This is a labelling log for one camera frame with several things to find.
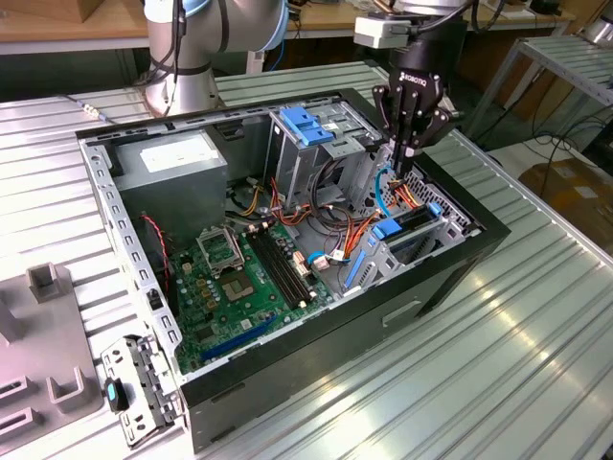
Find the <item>ribbed metal surface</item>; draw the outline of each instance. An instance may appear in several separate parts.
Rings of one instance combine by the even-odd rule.
[[[526,38],[519,42],[519,51],[601,104],[613,104],[613,91],[609,89],[613,50],[566,35]]]
[[[228,104],[353,86],[361,63],[218,81]],[[121,121],[146,118],[138,93],[80,95]],[[72,131],[93,127],[60,98],[0,104],[0,276],[65,263],[95,357],[139,332]],[[438,310],[203,458],[598,458],[613,439],[610,259],[539,210],[454,133],[431,156],[512,230]],[[102,367],[99,365],[102,379]],[[105,407],[7,458],[183,458],[180,427],[129,452]]]

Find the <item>blue pcie slot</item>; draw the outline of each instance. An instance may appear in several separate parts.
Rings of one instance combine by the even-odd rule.
[[[202,352],[200,354],[200,359],[202,359],[203,361],[206,361],[207,359],[218,357],[220,355],[223,355],[224,353],[229,352],[230,350],[234,350],[235,348],[248,342],[249,340],[262,335],[270,327],[270,325],[273,323],[275,319],[277,319],[276,315],[271,317],[270,319],[267,319],[266,321],[259,324],[258,326],[251,328],[249,331],[242,333],[241,335],[237,335],[236,337],[231,338],[230,340],[226,340],[225,342],[220,343],[219,345],[215,345],[215,347],[207,350],[206,352]]]

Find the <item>motherboard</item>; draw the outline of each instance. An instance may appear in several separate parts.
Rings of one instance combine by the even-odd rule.
[[[176,357],[182,373],[333,302],[315,274],[299,271],[296,252],[277,224],[259,234],[236,236],[224,227],[170,256],[177,273],[176,320],[183,342]],[[220,268],[223,261],[228,263]],[[284,269],[293,273],[280,271]],[[288,280],[300,280],[300,285],[289,285]]]

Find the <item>yellow wire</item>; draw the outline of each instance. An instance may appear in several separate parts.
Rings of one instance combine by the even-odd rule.
[[[241,216],[250,216],[253,214],[253,212],[256,210],[256,206],[258,205],[258,195],[260,194],[260,188],[257,187],[256,191],[253,193],[253,200],[251,201],[251,206],[249,206],[249,208],[240,213]]]

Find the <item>ram slot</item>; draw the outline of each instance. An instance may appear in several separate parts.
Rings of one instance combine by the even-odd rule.
[[[299,308],[301,302],[310,302],[307,288],[268,234],[248,235],[247,241],[292,309]]]

